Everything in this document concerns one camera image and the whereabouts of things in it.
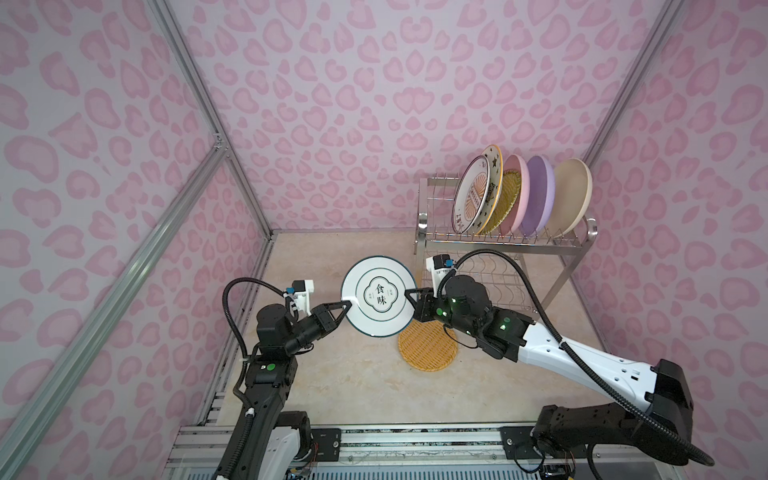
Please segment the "orange woven pattern plate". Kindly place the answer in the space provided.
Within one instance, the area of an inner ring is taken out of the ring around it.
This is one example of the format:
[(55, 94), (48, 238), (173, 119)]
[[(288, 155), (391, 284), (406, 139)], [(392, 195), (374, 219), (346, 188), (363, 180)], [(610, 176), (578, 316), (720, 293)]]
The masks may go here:
[(447, 368), (456, 358), (458, 343), (452, 330), (445, 331), (438, 321), (412, 321), (398, 334), (398, 349), (411, 367), (423, 372)]

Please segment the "white plate black rim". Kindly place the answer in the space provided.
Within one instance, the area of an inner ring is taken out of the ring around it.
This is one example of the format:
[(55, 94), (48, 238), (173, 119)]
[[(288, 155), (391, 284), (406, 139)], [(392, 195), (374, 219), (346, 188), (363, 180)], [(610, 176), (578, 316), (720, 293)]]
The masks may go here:
[(355, 263), (341, 285), (340, 296), (352, 307), (349, 323), (373, 338), (397, 335), (410, 323), (414, 307), (405, 291), (416, 288), (411, 272), (398, 260), (371, 256)]

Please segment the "white plate orange sunburst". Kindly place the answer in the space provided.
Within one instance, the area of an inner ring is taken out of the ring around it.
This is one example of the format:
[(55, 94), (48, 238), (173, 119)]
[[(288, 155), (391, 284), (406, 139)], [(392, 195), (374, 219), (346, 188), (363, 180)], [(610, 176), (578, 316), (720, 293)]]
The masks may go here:
[(488, 177), (489, 166), (484, 155), (475, 157), (462, 174), (452, 207), (452, 228), (455, 233), (467, 233), (480, 216)]

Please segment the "green yellow woven plate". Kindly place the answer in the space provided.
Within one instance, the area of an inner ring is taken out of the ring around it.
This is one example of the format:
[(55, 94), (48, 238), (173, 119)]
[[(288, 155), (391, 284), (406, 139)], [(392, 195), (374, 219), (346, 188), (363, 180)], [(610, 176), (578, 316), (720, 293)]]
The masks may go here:
[(517, 170), (508, 170), (503, 174), (501, 183), (501, 195), (493, 210), (489, 225), (482, 231), (490, 234), (493, 231), (506, 235), (511, 231), (511, 222), (508, 217), (520, 196), (522, 185), (521, 173)]

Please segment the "pink plate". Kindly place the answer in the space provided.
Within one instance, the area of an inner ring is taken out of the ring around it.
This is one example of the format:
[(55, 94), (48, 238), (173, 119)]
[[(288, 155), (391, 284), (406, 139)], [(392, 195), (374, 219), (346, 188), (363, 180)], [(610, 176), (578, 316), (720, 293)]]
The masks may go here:
[(511, 185), (513, 201), (500, 226), (502, 235), (511, 235), (522, 224), (530, 197), (530, 173), (525, 159), (519, 155), (510, 155), (505, 162), (503, 185)]

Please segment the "purple plate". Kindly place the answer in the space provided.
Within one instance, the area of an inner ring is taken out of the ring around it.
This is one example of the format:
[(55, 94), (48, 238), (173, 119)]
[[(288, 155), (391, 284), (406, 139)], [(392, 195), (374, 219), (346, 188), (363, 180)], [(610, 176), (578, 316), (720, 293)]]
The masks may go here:
[(542, 156), (527, 162), (529, 172), (529, 198), (519, 231), (525, 237), (541, 233), (551, 216), (555, 199), (555, 176), (551, 163)]

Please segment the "cream beige plate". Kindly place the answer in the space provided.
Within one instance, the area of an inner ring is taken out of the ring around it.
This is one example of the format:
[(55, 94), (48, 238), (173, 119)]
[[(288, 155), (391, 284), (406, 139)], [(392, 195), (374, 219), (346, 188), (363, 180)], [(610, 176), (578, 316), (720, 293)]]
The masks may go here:
[(585, 215), (592, 198), (593, 179), (589, 167), (578, 158), (563, 161), (554, 169), (555, 198), (546, 224), (552, 237), (573, 231)]

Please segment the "white star cartoon plate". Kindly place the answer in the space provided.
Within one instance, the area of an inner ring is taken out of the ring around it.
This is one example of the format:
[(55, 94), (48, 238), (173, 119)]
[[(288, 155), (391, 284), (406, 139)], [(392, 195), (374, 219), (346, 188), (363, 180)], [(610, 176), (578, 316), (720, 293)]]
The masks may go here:
[(493, 210), (501, 195), (500, 188), (504, 170), (503, 154), (497, 145), (491, 144), (486, 147), (483, 155), (489, 166), (489, 177), (484, 203), (480, 209), (480, 216), (474, 223), (476, 234), (481, 233), (490, 223)]

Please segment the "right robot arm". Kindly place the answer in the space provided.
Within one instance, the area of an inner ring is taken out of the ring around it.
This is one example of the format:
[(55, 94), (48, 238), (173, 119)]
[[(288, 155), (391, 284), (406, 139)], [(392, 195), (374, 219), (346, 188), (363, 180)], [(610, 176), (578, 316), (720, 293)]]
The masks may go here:
[(676, 363), (649, 365), (557, 338), (544, 321), (493, 305), (487, 289), (466, 275), (449, 279), (442, 294), (410, 289), (405, 298), (416, 320), (461, 331), (494, 359), (543, 368), (610, 398), (592, 407), (543, 407), (532, 432), (540, 449), (618, 444), (671, 465), (707, 462), (693, 451), (693, 399)]

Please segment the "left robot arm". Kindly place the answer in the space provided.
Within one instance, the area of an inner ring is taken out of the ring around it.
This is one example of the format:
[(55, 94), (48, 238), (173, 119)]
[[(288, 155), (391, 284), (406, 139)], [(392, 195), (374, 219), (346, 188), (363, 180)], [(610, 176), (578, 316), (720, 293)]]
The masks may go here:
[(246, 358), (235, 389), (241, 413), (213, 477), (282, 479), (294, 462), (311, 459), (308, 414), (283, 408), (298, 370), (298, 353), (336, 330), (349, 301), (321, 304), (293, 322), (287, 307), (268, 305), (257, 314), (258, 348)]

